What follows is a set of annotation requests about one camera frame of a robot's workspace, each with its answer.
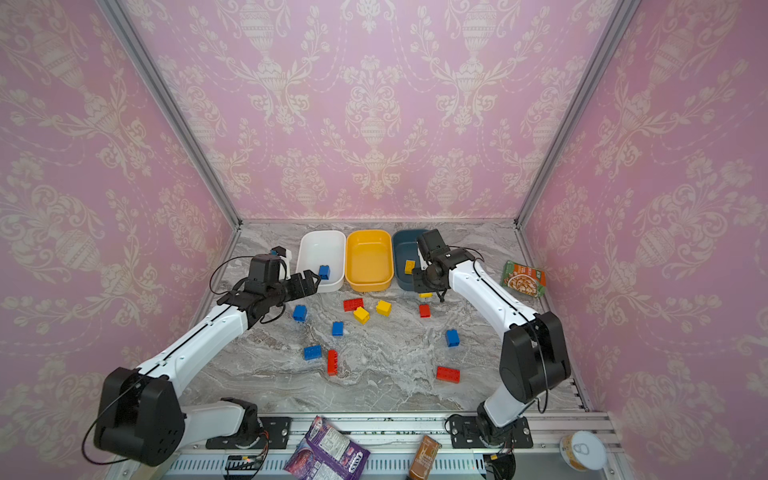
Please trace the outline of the blue square lego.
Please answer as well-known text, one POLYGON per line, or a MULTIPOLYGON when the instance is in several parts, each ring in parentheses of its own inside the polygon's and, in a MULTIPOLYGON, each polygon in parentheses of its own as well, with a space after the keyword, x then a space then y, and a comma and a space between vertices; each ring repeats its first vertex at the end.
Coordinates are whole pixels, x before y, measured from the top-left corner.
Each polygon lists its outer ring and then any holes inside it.
POLYGON ((308 309, 306 305, 296 305, 293 311, 293 319, 296 322, 304 323, 307 319, 308 309))

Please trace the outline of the white plastic container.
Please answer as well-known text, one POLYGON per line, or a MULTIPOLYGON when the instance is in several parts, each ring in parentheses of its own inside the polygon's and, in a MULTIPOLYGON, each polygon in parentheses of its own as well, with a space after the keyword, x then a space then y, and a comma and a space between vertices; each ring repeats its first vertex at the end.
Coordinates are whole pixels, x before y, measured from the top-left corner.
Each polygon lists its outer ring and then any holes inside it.
POLYGON ((329 279, 322 280, 318 294, 335 292, 344 284, 347 237, 338 230, 319 230, 305 234, 299 244, 296 271, 319 272, 322 265, 329 267, 329 279))

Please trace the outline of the dark teal plastic container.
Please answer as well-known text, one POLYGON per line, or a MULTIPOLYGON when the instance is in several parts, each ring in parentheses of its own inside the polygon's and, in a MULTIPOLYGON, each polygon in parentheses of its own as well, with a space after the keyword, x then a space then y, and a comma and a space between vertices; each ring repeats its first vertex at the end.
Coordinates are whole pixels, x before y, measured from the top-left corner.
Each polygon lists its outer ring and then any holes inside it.
POLYGON ((406 262, 412 260, 416 268, 421 267, 417 239, 425 232, 425 229, 406 229, 392 236, 395 280, 404 291, 413 291, 412 275, 405 273, 406 262))

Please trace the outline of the yellow plastic container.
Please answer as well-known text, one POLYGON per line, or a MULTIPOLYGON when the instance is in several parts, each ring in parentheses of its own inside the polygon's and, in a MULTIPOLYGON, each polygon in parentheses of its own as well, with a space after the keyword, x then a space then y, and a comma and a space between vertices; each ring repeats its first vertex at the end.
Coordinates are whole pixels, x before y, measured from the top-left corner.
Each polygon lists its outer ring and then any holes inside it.
POLYGON ((352 232, 347 238, 345 279, 360 293, 387 290, 394 278, 391 235, 384 230, 352 232))

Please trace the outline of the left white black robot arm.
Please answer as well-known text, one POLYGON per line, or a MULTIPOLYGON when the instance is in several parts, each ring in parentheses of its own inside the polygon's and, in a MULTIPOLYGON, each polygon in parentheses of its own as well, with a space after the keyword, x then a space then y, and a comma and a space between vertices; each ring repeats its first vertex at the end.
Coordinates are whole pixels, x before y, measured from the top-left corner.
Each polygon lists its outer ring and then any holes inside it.
POLYGON ((310 270, 272 284, 241 279, 172 345, 137 367, 118 367, 107 376, 87 437, 97 449, 121 461, 147 466, 158 466, 179 448, 209 439, 240 448, 257 444, 265 433, 255 404, 224 397, 183 407, 179 398, 225 346, 253 326, 265 324, 272 308, 315 294, 320 283, 310 270))

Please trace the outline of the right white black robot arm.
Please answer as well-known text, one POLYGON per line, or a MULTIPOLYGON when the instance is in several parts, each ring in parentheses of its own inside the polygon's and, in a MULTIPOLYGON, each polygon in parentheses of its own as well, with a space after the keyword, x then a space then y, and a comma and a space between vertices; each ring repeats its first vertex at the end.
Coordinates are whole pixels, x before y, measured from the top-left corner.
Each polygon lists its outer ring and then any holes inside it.
POLYGON ((486 444, 504 443, 537 399, 546 399, 571 377, 561 320, 520 302, 493 281, 481 261, 460 249, 420 259, 412 276, 418 293, 443 298, 453 291, 462 296, 499 335, 500 385, 478 406, 477 425, 486 444))

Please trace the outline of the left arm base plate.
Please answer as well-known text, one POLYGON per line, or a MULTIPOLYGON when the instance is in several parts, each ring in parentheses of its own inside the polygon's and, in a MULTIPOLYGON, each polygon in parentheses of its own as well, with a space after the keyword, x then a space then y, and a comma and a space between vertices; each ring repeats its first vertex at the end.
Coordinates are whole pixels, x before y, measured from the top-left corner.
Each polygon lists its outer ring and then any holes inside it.
POLYGON ((261 433, 249 445, 237 443, 233 437, 215 437, 206 441, 208 450, 256 449, 262 450, 269 444, 269 450, 285 450, 290 439, 292 418, 287 416, 267 416, 259 419, 261 433))

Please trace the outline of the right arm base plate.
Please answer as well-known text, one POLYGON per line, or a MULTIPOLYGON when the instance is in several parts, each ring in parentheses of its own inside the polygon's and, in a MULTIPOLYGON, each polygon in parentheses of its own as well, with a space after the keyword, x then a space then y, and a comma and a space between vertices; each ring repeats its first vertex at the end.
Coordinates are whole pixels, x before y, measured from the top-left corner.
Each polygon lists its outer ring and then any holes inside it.
POLYGON ((534 446, 526 418, 497 427, 490 420, 477 416, 452 414, 444 427, 454 449, 530 449, 534 446))

